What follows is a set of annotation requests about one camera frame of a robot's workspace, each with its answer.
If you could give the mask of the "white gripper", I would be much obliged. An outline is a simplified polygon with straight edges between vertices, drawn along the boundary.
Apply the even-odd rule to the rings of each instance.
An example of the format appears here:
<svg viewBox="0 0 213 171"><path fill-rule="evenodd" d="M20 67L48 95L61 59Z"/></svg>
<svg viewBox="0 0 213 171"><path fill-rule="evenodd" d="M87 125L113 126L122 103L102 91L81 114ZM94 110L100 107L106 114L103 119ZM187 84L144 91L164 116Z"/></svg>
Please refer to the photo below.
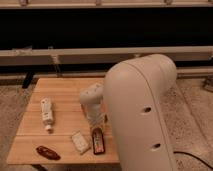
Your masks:
<svg viewBox="0 0 213 171"><path fill-rule="evenodd" d="M101 109L100 104L87 106L86 117L89 122L90 134L96 128L96 124L100 124L102 130L106 130L105 113Z"/></svg>

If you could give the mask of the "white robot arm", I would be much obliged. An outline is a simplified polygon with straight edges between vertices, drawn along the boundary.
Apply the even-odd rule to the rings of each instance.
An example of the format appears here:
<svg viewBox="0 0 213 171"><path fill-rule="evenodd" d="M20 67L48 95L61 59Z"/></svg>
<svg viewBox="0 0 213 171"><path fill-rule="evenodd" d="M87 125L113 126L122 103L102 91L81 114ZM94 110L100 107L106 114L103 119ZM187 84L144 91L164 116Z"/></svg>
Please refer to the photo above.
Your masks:
<svg viewBox="0 0 213 171"><path fill-rule="evenodd" d="M80 92L90 123L105 109L122 171L177 171L160 97L175 83L176 66L167 56L152 54L122 61Z"/></svg>

